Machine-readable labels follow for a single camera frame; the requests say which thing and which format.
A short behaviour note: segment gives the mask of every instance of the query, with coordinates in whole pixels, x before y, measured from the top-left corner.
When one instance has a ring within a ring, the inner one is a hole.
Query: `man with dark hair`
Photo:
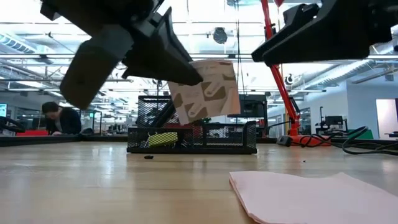
[[[46,122],[49,134],[80,133],[80,115],[73,108],[62,107],[55,102],[46,102],[42,105],[42,111],[47,118]]]

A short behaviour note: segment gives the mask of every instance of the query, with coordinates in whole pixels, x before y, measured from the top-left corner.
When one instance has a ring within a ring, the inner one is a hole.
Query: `pink paper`
[[[396,196],[343,173],[304,178],[231,172],[229,181],[248,215],[258,223],[398,223]]]

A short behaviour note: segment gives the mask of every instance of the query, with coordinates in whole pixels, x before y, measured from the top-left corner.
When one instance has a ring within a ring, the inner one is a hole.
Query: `light wood tabletop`
[[[253,223],[229,172],[344,172],[398,195],[398,157],[258,145],[257,155],[126,154],[126,143],[0,148],[1,223]]]

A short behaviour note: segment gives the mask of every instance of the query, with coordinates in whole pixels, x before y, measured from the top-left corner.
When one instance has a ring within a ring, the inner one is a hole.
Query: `black mesh desk organizer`
[[[255,154],[256,122],[206,124],[197,121],[181,126],[169,96],[139,96],[137,128],[128,129],[127,152]]]

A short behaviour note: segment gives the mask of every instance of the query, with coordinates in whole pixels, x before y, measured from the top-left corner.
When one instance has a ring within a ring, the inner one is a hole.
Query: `computer monitor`
[[[266,102],[266,95],[239,95],[239,102],[241,104],[240,114],[228,115],[229,118],[263,118],[264,105]]]
[[[342,125],[343,117],[342,116],[326,116],[325,124],[326,125]]]
[[[7,116],[7,104],[0,103],[0,116],[6,117]]]

